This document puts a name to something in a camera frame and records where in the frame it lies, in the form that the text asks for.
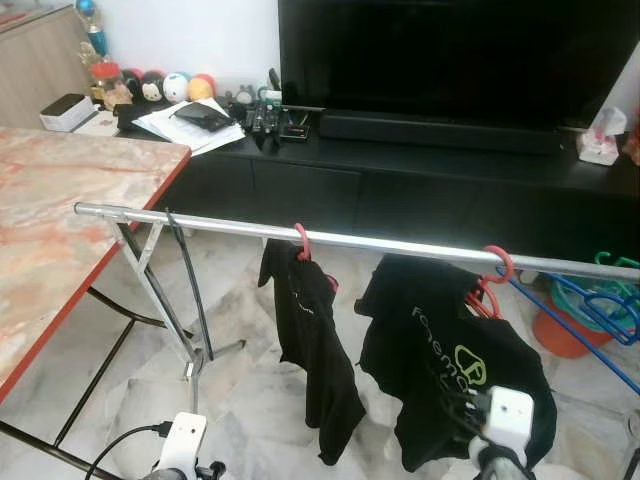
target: tv screen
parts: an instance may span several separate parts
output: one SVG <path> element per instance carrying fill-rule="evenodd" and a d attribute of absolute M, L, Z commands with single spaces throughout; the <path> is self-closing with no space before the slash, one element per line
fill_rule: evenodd
<path fill-rule="evenodd" d="M 640 38 L 638 0 L 280 0 L 287 105 L 588 126 Z"/>

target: red hanger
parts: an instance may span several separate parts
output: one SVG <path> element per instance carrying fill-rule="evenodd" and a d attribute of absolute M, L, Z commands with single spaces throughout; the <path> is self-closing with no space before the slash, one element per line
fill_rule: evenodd
<path fill-rule="evenodd" d="M 481 317 L 502 318 L 502 314 L 500 313 L 500 305 L 498 305 L 498 299 L 496 298 L 495 294 L 491 291 L 488 284 L 489 282 L 493 282 L 493 283 L 508 282 L 513 276 L 513 260 L 511 260 L 511 257 L 506 251 L 504 251 L 502 248 L 497 247 L 495 245 L 488 245 L 484 247 L 484 250 L 486 252 L 495 253 L 502 259 L 506 267 L 505 274 L 498 275 L 498 276 L 485 275 L 481 279 L 478 279 L 478 288 L 473 292 L 467 293 L 467 296 L 465 297 L 465 301 L 467 302 L 467 305 L 473 308 Z M 487 297 L 489 297 L 489 302 L 491 303 L 492 311 L 489 310 L 480 300 L 480 294 L 482 292 L 486 293 Z"/>
<path fill-rule="evenodd" d="M 307 237 L 307 232 L 305 231 L 301 223 L 296 223 L 294 227 L 302 237 L 302 251 L 298 253 L 297 258 L 301 262 L 310 261 L 311 260 L 311 244 L 309 242 L 309 237 Z M 331 284 L 331 288 L 333 289 L 334 293 L 337 292 L 338 281 L 335 278 L 333 278 L 331 275 L 327 275 L 327 280 L 329 280 L 329 283 Z"/>

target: black t-shirt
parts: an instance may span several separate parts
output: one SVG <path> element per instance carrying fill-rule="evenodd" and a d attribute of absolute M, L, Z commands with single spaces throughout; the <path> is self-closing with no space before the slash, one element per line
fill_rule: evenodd
<path fill-rule="evenodd" d="M 443 392 L 493 385 L 526 392 L 535 402 L 528 467 L 553 444 L 556 407 L 540 357 L 508 322 L 467 310 L 464 297 L 478 278 L 438 260 L 388 255 L 356 302 L 357 313 L 373 317 L 361 367 L 403 402 L 395 432 L 408 471 L 437 458 L 468 458 L 473 434 L 445 414 Z"/>
<path fill-rule="evenodd" d="M 273 277 L 280 361 L 307 371 L 306 423 L 320 427 L 319 456 L 334 465 L 365 411 L 336 334 L 332 284 L 315 262 L 298 260 L 299 252 L 289 242 L 269 240 L 258 286 Z"/>

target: red table edge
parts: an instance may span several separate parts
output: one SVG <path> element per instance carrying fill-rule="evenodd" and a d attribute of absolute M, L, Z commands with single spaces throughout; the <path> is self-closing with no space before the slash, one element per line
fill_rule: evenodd
<path fill-rule="evenodd" d="M 191 150 L 188 149 L 187 152 L 182 157 L 182 160 L 176 165 L 173 171 L 169 174 L 169 176 L 162 182 L 162 185 L 156 190 L 156 192 L 151 196 L 149 201 L 143 207 L 144 209 L 149 209 L 153 207 L 156 202 L 160 199 L 162 194 L 169 188 L 169 185 L 173 183 L 178 174 L 185 167 L 189 159 L 191 158 Z M 58 327 L 62 324 L 64 319 L 69 315 L 73 307 L 76 306 L 78 301 L 82 298 L 87 289 L 93 284 L 98 275 L 104 270 L 104 267 L 107 266 L 109 261 L 113 258 L 113 256 L 120 250 L 120 245 L 118 243 L 114 243 L 111 248 L 107 251 L 107 253 L 102 257 L 102 259 L 98 262 L 98 264 L 94 267 L 91 273 L 87 276 L 87 278 L 82 282 L 80 287 L 75 291 L 75 293 L 69 298 L 67 303 L 60 309 L 60 311 L 53 317 L 53 320 L 42 335 L 38 337 L 35 343 L 31 346 L 29 351 L 25 354 L 25 356 L 20 360 L 18 365 L 13 369 L 13 371 L 9 374 L 4 383 L 0 386 L 0 404 L 4 402 L 4 400 L 9 395 L 9 392 L 13 389 L 13 387 L 18 383 L 22 374 L 29 368 L 31 362 L 36 358 L 38 353 L 42 350 L 45 344 L 49 341 L 49 339 L 53 336 Z"/>

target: metal rail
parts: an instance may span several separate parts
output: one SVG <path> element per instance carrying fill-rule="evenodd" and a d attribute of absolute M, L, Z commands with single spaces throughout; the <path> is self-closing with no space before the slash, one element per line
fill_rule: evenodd
<path fill-rule="evenodd" d="M 161 212 L 89 203 L 77 203 L 74 206 L 74 209 L 79 215 L 102 217 L 118 223 L 141 222 L 169 225 L 167 215 Z M 172 217 L 181 227 L 191 228 L 194 230 L 232 233 L 235 235 L 266 237 L 280 240 L 300 239 L 300 234 L 293 228 L 234 222 L 230 220 L 218 220 L 191 215 L 173 214 Z M 468 250 L 324 232 L 309 231 L 307 232 L 307 236 L 309 237 L 309 240 L 318 244 L 364 248 L 367 250 L 377 250 L 385 253 L 438 258 L 447 261 L 469 261 L 488 266 L 501 265 L 501 260 L 496 255 L 481 250 Z M 529 257 L 524 255 L 511 255 L 511 258 L 514 266 L 521 270 L 640 283 L 640 269 L 613 267 L 609 265 L 598 265 L 594 263 L 574 262 L 553 258 Z"/>

